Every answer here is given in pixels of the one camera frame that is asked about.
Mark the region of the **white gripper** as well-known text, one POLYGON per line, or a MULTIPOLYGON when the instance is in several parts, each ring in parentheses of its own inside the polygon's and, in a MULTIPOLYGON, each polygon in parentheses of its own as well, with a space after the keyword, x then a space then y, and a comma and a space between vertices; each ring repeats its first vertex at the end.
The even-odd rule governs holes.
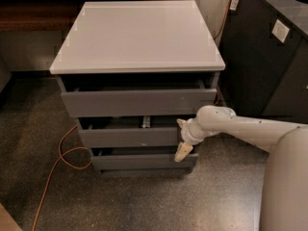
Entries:
POLYGON ((177 118, 176 122, 181 129, 180 135, 183 139, 183 141, 178 144, 174 156, 174 161, 177 163, 182 162, 191 153, 193 145, 197 145, 206 138, 216 134, 213 130, 203 130, 195 118, 190 118, 188 120, 177 118))

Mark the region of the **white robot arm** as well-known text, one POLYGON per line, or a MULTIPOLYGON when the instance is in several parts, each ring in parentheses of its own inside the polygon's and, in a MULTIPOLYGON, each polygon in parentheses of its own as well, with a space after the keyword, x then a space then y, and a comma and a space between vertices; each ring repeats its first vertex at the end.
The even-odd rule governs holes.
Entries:
POLYGON ((308 125, 238 116, 228 107, 203 106, 179 118, 181 140, 174 160, 220 133, 269 153, 262 190, 260 231, 308 231, 308 125))

